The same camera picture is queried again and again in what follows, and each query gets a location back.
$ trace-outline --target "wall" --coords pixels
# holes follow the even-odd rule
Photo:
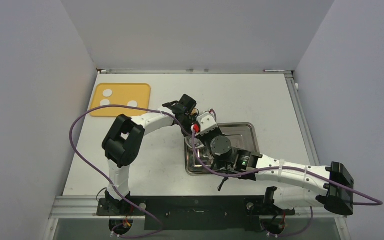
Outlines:
[[[101,69],[294,70],[334,0],[61,0]]]
[[[41,239],[95,66],[59,0],[0,0],[0,239]]]
[[[343,162],[384,201],[384,1],[336,0],[295,78],[321,163]],[[384,205],[356,206],[347,223],[354,240],[384,239]]]

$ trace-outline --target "white table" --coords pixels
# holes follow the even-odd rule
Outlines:
[[[201,111],[215,109],[219,123],[249,122],[255,127],[262,154],[310,165],[303,135],[283,74],[99,74],[101,83],[147,83],[150,109],[188,94]],[[115,118],[87,115],[78,150],[108,174],[102,141]],[[184,141],[178,126],[147,135],[130,168],[129,187],[134,196],[263,195],[272,183],[231,179],[221,192],[215,175],[188,175]],[[63,196],[96,196],[107,181],[74,156]]]

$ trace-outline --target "stainless steel tray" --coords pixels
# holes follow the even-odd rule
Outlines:
[[[249,122],[220,123],[218,127],[231,141],[233,147],[259,152],[254,126]],[[198,149],[198,155],[206,166],[211,166],[212,158],[208,155],[206,147]],[[192,149],[184,143],[184,158],[186,172],[190,175],[209,174],[208,171],[195,159]]]

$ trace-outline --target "red cap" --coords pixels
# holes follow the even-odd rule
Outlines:
[[[198,126],[198,124],[194,124],[193,125],[193,130],[195,131],[195,133],[199,133],[200,132],[200,126]]]

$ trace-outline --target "yellow tray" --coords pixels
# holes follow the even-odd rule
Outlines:
[[[90,109],[109,105],[127,105],[147,109],[150,103],[151,86],[146,83],[101,83],[96,86]],[[94,117],[128,117],[145,114],[146,111],[121,107],[108,107],[90,113]]]

